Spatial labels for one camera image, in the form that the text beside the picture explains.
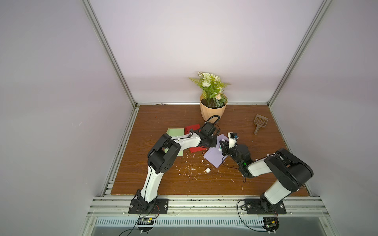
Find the red envelope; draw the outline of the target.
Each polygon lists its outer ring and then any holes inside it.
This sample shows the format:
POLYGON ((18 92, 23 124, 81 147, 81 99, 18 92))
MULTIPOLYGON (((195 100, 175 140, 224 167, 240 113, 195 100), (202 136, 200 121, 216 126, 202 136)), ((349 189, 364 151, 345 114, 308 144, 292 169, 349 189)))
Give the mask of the red envelope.
POLYGON ((205 151, 207 148, 205 146, 201 146, 199 142, 199 138, 197 137, 195 131, 200 129, 199 124, 185 126, 184 128, 184 134, 191 134, 191 137, 189 138, 189 150, 191 153, 205 151))

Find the purple envelope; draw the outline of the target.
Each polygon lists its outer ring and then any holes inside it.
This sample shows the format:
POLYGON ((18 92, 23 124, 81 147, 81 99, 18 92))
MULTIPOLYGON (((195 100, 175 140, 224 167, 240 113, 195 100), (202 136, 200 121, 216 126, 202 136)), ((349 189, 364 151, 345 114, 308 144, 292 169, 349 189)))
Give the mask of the purple envelope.
POLYGON ((218 168, 221 165, 223 159, 222 151, 218 150, 218 148, 221 146, 220 141, 226 141, 228 144, 228 138, 224 134, 221 134, 217 137, 217 145, 209 148, 209 150, 204 154, 204 158, 215 168, 218 168))

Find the green envelope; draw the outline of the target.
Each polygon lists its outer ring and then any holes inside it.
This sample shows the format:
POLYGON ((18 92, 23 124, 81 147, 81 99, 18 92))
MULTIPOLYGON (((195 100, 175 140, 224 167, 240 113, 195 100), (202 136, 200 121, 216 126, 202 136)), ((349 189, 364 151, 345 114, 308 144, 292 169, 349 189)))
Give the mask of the green envelope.
MULTIPOLYGON (((167 134, 171 137, 178 137, 178 136, 183 136, 184 135, 184 128, 168 128, 167 134)), ((183 151, 179 151, 178 156, 183 156, 183 151)))

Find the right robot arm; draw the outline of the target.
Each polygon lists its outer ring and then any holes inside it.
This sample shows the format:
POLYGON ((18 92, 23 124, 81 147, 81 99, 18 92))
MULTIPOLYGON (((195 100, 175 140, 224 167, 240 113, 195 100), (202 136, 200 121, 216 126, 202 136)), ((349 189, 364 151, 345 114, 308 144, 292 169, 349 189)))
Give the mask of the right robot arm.
POLYGON ((230 156, 238 164, 238 170, 245 178, 255 178, 272 173, 276 181, 261 196, 259 208, 263 212, 272 211, 279 202, 291 193, 299 190, 314 176, 312 168, 285 148, 274 154, 253 161, 246 145, 231 144, 231 141, 220 141, 222 155, 230 156))

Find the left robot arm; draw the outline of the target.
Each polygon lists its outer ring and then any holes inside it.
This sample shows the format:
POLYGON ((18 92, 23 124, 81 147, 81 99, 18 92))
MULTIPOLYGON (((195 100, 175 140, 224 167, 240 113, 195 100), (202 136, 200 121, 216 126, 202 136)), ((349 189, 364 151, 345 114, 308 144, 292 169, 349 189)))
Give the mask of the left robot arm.
POLYGON ((136 193, 136 199, 144 210, 154 207, 162 177, 173 166, 179 152, 196 147, 216 147, 216 129, 215 123, 206 122, 199 129, 191 130, 183 136, 163 134, 159 138, 148 153, 145 184, 136 193))

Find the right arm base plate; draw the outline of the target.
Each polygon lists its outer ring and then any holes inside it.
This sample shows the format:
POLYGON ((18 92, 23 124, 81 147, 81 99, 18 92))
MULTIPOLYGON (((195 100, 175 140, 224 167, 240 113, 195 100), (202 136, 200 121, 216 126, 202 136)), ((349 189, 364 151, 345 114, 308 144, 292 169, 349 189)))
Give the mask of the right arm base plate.
POLYGON ((285 215, 287 214, 283 201, 277 204, 270 204, 269 201, 261 199, 245 199, 242 209, 247 211, 247 214, 256 215, 285 215))

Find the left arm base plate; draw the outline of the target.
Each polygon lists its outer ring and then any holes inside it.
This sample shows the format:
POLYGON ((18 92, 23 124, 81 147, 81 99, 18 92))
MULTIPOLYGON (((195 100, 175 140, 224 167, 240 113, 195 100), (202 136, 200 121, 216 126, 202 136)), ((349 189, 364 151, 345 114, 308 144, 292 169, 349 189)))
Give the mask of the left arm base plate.
POLYGON ((132 199, 128 214, 167 214, 168 199, 156 198, 147 203, 144 199, 132 199))

